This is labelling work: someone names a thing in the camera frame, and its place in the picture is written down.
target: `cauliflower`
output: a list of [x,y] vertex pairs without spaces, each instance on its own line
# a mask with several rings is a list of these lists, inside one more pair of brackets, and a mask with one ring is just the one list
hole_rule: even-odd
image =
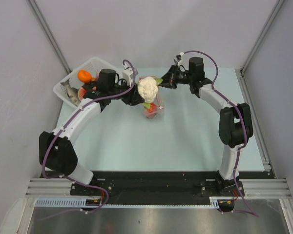
[[146,77],[139,81],[138,92],[147,103],[152,103],[156,98],[158,87],[153,77]]

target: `white cable clip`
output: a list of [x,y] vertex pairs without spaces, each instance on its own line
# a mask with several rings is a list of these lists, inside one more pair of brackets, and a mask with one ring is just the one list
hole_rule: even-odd
[[123,67],[126,70],[126,69],[128,69],[129,66],[127,65],[127,63],[125,63],[125,64],[123,64]]
[[182,65],[182,66],[184,65],[184,60],[183,60],[184,55],[185,55],[184,52],[181,52],[181,53],[180,53],[180,60],[179,60],[178,63],[177,63],[178,67],[181,66],[181,65]]

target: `black bracket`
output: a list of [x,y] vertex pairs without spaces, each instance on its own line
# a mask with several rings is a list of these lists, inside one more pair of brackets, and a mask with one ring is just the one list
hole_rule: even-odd
[[200,57],[190,58],[189,70],[184,71],[181,71],[178,65],[172,65],[169,71],[161,78],[163,80],[160,84],[161,87],[176,89],[177,84],[188,84],[190,85],[191,92],[192,90],[196,91],[195,84],[202,83],[206,79],[203,59]]
[[[246,129],[247,141],[249,141],[249,138],[253,136],[250,106],[242,103],[237,104],[237,108],[241,112]],[[219,137],[225,145],[229,145],[231,148],[244,142],[241,120],[234,123],[234,118],[239,119],[239,115],[234,107],[225,107],[220,110]]]
[[[114,181],[113,180],[97,180],[96,175],[93,176],[90,185],[104,188],[109,196],[114,195]],[[72,196],[100,196],[101,190],[85,187],[76,183],[72,183],[70,189]]]
[[[42,165],[44,155],[53,140],[53,133],[43,132],[39,136],[39,163]],[[57,138],[49,153],[46,167],[53,171],[70,175],[76,168],[78,159],[72,143],[67,138]]]
[[[235,185],[219,190],[215,181],[201,181],[199,187],[201,189],[201,196],[233,196],[233,191],[235,191],[236,194],[239,194],[238,188]],[[244,188],[241,181],[238,181],[238,187],[244,195]]]

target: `red fruit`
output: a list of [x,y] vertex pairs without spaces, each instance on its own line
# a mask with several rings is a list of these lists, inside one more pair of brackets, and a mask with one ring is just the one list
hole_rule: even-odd
[[84,94],[86,93],[86,89],[84,89],[83,87],[81,87],[79,90],[78,90],[78,98],[79,100],[81,101],[83,98],[84,98]]
[[145,109],[145,115],[148,118],[153,118],[156,115],[157,106],[154,103],[151,103],[150,108]]

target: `metal frame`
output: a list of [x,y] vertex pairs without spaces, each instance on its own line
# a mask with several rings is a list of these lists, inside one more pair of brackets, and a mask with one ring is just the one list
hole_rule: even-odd
[[[289,232],[293,234],[293,200],[285,179],[241,179],[244,184],[245,197],[247,199],[279,199],[283,209],[283,213],[288,225]],[[82,196],[71,196],[69,194],[71,189],[71,181],[67,179],[44,179],[44,178],[33,178],[31,179],[25,199],[26,206],[23,212],[23,216],[18,229],[18,234],[27,234],[30,221],[33,215],[35,203],[37,199],[44,197],[53,197],[55,200],[76,200],[80,201]],[[214,201],[217,197],[210,197],[210,206],[189,206],[188,208],[199,209],[199,208],[216,208]],[[104,206],[106,208],[187,208],[186,206]]]
[[252,122],[253,122],[253,128],[254,128],[254,136],[256,138],[256,142],[258,145],[258,149],[260,151],[260,156],[262,158],[262,162],[264,165],[264,169],[265,171],[270,171],[272,170],[273,173],[276,175],[275,171],[273,170],[271,163],[270,163],[270,157],[269,157],[269,153],[267,150],[267,146],[265,144],[264,141],[264,137],[263,137],[263,133],[261,131],[259,122],[258,122],[258,118],[256,115],[256,112],[254,110],[254,106],[251,100],[251,96],[249,93],[249,90],[247,88],[247,85],[245,83],[245,78],[244,76],[241,74],[241,72],[239,70],[235,70],[236,71],[236,75],[240,84],[240,88],[241,88],[241,92],[242,92],[242,96],[244,98],[244,100],[249,104],[250,108],[251,108],[251,117],[252,117]]
[[286,0],[278,0],[276,2],[276,4],[274,5],[274,8],[272,10],[272,12],[270,13],[262,31],[260,32],[258,38],[256,39],[256,42],[253,46],[253,48],[251,49],[246,61],[244,62],[242,68],[241,68],[241,73],[244,74],[246,69],[248,68],[249,66],[249,63],[251,62],[251,60],[253,59],[254,55],[256,54],[258,48],[260,47],[260,45],[262,44],[263,40],[265,39],[272,23],[274,22],[275,20],[275,17],[277,16],[277,14],[279,13],[280,9],[282,8],[284,2]]
[[36,17],[39,25],[41,26],[45,36],[47,37],[48,41],[50,42],[51,47],[53,48],[55,54],[57,55],[58,59],[61,62],[64,70],[67,74],[71,73],[71,69],[69,68],[66,59],[64,58],[57,42],[55,41],[48,24],[46,23],[41,10],[39,9],[35,0],[26,0],[30,9],[32,10],[34,16]]
[[[291,198],[285,179],[240,179],[240,181],[243,182],[247,199]],[[89,198],[88,196],[71,196],[71,185],[72,182],[67,179],[31,179],[25,197]]]

